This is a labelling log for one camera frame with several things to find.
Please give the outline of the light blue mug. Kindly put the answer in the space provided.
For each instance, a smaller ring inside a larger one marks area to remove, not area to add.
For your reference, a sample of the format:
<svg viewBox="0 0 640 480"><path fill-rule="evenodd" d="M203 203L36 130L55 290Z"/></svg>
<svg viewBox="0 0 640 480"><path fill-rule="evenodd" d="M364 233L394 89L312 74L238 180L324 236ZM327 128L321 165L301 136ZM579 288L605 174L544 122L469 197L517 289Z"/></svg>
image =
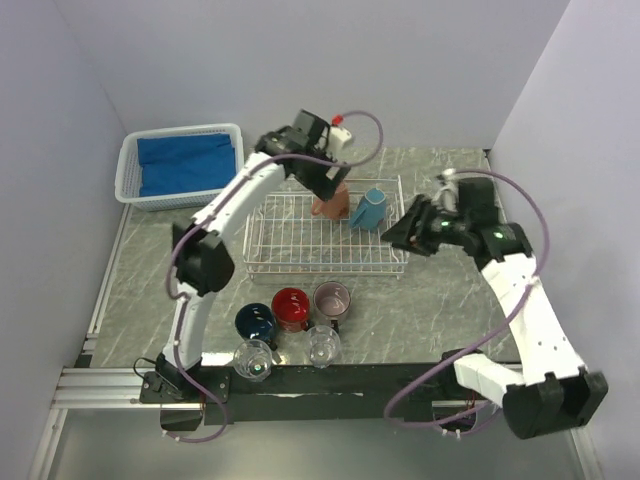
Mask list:
<svg viewBox="0 0 640 480"><path fill-rule="evenodd" d="M379 188L371 188L361 197L356 210L351 214L349 226L367 231L379 228L385 220L387 197Z"/></svg>

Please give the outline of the white wire dish rack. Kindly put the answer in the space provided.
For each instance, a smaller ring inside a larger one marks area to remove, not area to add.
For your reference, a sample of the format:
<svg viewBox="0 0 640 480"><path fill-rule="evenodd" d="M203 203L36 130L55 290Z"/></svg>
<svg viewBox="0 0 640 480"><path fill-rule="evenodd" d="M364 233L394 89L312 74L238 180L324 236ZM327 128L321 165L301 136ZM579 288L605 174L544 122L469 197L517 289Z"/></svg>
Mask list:
<svg viewBox="0 0 640 480"><path fill-rule="evenodd" d="M352 210L372 188L386 195L381 227L367 231L350 227L347 219L314 216L311 193L294 187L276 191L246 220L243 260L248 275L401 276L409 255L380 240L405 214L401 178L353 178L346 185Z"/></svg>

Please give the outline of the purple mug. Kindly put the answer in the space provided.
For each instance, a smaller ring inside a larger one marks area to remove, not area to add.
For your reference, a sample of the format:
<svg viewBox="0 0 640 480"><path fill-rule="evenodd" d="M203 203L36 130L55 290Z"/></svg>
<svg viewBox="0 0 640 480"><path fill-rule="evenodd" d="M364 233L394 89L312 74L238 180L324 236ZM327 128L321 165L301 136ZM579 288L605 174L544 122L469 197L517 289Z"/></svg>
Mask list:
<svg viewBox="0 0 640 480"><path fill-rule="evenodd" d="M313 304L320 323L339 333L351 307L351 294L340 282L324 282L315 289Z"/></svg>

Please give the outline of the red mug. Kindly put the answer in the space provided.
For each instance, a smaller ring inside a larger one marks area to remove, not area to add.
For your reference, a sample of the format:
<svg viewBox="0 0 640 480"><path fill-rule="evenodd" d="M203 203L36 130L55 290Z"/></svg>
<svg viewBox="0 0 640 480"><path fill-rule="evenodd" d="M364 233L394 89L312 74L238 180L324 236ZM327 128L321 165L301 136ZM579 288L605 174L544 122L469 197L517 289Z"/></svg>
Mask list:
<svg viewBox="0 0 640 480"><path fill-rule="evenodd" d="M310 300L301 289L287 287L279 290L272 299L271 310L285 332L298 333L309 328Z"/></svg>

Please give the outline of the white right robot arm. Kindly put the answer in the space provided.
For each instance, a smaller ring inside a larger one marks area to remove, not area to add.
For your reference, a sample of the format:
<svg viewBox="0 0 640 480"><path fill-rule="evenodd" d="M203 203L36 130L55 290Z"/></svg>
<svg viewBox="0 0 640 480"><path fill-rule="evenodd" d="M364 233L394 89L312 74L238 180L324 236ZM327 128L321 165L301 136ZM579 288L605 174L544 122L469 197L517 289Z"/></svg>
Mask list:
<svg viewBox="0 0 640 480"><path fill-rule="evenodd" d="M535 254L517 223L502 221L496 175L470 169L439 177L437 194L416 196L381 239L428 257L443 245L474 260L497 298L504 323L472 345L441 360L396 393L396 405L438 377L440 391L460 398L471 390L502 410L519 439L586 425L608 392L600 372L588 370L566 336L540 281L548 254Z"/></svg>

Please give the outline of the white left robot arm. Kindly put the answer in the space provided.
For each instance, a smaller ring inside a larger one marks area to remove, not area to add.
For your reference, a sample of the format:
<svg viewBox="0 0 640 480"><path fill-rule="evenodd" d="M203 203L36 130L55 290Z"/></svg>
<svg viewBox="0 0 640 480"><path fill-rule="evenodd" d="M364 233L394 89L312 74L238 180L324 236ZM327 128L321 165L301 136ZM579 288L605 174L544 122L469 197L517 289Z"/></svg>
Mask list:
<svg viewBox="0 0 640 480"><path fill-rule="evenodd" d="M337 155L353 140L343 120L341 115L326 121L300 111L292 124L259 138L245 165L213 201L190 221L173 225L166 287L176 310L155 372L176 401L189 401L199 392L196 372L209 312L235 271L229 253L232 236L248 214L289 177L321 200L334 195L349 172L338 167Z"/></svg>

